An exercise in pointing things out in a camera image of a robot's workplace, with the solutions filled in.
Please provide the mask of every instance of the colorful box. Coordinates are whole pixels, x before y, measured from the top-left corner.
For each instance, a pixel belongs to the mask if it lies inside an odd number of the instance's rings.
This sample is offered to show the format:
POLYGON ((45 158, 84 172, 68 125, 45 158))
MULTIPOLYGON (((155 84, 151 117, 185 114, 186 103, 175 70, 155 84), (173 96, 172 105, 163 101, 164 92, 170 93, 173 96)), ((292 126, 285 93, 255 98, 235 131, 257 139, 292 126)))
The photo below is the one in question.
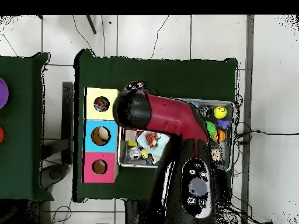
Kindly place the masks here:
POLYGON ((86 88, 86 119, 88 120, 114 120, 112 106, 119 94, 117 89, 86 88), (105 97, 109 101, 106 111, 95 109, 94 103, 98 97, 105 97))
POLYGON ((86 137, 85 137, 85 151, 86 152, 116 152, 117 151, 117 124, 115 121, 86 121, 86 137), (97 127, 105 127, 110 132, 110 140, 103 146, 98 146, 93 143, 91 134, 97 127))
POLYGON ((86 121, 81 170, 83 183, 114 183, 119 172, 118 126, 112 112, 117 95, 116 89, 85 89, 86 121), (107 137, 103 138, 101 131, 108 133, 106 143, 107 137))
POLYGON ((114 183, 119 171, 116 160, 116 154, 113 152, 85 152, 84 183, 114 183), (93 163, 97 160, 107 163, 104 174, 94 172, 93 163))

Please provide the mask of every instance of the pink box panel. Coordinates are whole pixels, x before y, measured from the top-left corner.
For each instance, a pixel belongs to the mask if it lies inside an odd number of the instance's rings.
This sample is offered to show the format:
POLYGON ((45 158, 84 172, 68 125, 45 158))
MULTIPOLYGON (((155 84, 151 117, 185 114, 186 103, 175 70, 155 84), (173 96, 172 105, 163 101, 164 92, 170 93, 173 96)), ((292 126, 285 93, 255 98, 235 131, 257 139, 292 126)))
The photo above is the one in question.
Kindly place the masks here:
POLYGON ((84 183, 114 183, 116 177, 116 154, 114 152, 85 152, 84 183), (105 174, 96 174, 92 164, 96 160, 107 163, 105 174))

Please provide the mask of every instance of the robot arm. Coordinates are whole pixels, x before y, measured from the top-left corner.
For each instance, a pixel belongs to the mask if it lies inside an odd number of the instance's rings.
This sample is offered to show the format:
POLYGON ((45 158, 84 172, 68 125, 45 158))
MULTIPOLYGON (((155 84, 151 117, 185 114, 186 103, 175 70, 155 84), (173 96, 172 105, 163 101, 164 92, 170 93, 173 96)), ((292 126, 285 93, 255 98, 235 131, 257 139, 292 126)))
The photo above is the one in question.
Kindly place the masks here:
POLYGON ((194 106, 126 86, 113 105, 127 130, 171 136, 152 187, 145 224, 199 224, 213 219, 214 188, 205 123, 194 106))

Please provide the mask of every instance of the yellow ball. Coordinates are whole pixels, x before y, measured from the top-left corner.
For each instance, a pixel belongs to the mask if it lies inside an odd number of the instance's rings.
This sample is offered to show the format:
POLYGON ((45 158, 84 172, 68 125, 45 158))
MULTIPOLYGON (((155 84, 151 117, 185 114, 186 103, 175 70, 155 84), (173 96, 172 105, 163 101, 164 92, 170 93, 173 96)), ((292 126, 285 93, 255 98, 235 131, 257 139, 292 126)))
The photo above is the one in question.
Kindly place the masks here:
POLYGON ((143 159, 147 159, 147 158, 148 158, 148 153, 147 153, 147 150, 146 150, 146 149, 143 149, 143 150, 141 151, 141 154, 142 154, 143 159))
POLYGON ((215 118, 221 119, 227 115, 227 109, 225 107, 215 107, 215 118))

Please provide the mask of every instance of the metal tray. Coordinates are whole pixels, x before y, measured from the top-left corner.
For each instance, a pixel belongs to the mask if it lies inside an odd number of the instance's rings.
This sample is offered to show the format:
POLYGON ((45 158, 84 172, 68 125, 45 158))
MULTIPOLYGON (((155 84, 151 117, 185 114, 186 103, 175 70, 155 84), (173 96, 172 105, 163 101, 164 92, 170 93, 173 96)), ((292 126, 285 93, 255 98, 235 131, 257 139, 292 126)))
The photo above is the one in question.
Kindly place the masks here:
MULTIPOLYGON (((234 153, 234 120, 235 120, 235 104, 231 101, 218 101, 218 100, 200 100, 200 99, 182 99, 178 98, 179 100, 183 100, 184 102, 194 102, 199 104, 200 106, 202 105, 208 105, 208 106, 223 106, 227 109, 227 115, 225 116, 224 119, 230 120, 231 125, 223 130, 226 134, 226 140, 223 143, 220 143, 222 146, 224 146, 224 163, 220 166, 218 166, 219 169, 229 171, 232 168, 232 163, 233 163, 233 153, 234 153)), ((209 120, 216 124, 216 118, 207 118, 205 120, 209 120)), ((124 141, 121 139, 121 133, 124 130, 119 127, 119 143, 117 147, 117 161, 120 166, 124 167, 146 167, 146 168, 154 168, 156 169, 158 167, 158 164, 151 164, 148 161, 146 161, 143 158, 140 158, 138 160, 130 160, 127 157, 127 150, 128 150, 128 141, 124 141)), ((211 142, 211 148, 218 148, 220 144, 211 142)))

